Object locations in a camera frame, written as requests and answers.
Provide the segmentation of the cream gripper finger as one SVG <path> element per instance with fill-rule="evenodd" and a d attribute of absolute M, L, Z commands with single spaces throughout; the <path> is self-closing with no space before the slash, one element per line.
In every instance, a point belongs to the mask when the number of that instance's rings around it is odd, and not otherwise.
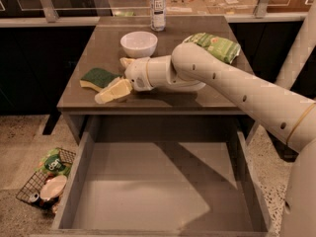
<path fill-rule="evenodd" d="M 95 101 L 98 104 L 104 104 L 125 97 L 129 95 L 131 91 L 132 86 L 127 79 L 116 78 L 95 96 Z"/>
<path fill-rule="evenodd" d="M 134 61 L 134 58 L 127 58 L 127 57 L 123 57 L 119 60 L 123 68 L 127 68 L 133 61 Z"/>

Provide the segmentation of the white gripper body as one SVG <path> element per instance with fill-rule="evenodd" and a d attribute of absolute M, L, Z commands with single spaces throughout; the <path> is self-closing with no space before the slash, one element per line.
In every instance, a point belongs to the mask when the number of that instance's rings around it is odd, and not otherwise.
<path fill-rule="evenodd" d="M 149 57 L 134 59 L 125 69 L 125 77 L 130 81 L 133 89 L 137 92 L 151 91 L 153 89 L 148 79 L 148 62 Z"/>

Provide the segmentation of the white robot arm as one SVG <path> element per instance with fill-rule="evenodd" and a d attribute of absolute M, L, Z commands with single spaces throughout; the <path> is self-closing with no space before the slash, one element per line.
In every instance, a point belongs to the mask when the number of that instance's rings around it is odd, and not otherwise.
<path fill-rule="evenodd" d="M 209 85 L 298 153 L 287 185 L 280 237 L 316 237 L 315 102 L 232 66 L 237 52 L 216 52 L 219 41 L 197 33 L 170 55 L 129 54 L 124 78 L 110 80 L 95 97 L 99 104 L 137 92 Z"/>

